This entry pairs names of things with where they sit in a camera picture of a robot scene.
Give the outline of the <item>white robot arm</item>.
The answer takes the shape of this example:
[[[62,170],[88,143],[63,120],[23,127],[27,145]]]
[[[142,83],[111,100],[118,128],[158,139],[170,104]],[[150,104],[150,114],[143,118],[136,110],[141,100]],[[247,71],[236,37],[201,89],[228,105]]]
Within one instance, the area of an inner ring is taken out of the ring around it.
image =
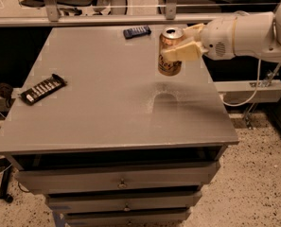
[[[233,14],[183,30],[185,38],[161,51],[168,61],[231,60],[250,56],[281,62],[281,4],[275,12]]]

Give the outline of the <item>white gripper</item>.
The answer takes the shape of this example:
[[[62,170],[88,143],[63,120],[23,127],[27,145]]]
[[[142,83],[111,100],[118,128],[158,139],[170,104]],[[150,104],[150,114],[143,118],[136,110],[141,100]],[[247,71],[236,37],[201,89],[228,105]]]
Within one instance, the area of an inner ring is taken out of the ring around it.
[[[222,17],[184,28],[185,40],[161,50],[166,61],[196,61],[204,53],[211,60],[231,60],[235,16]]]

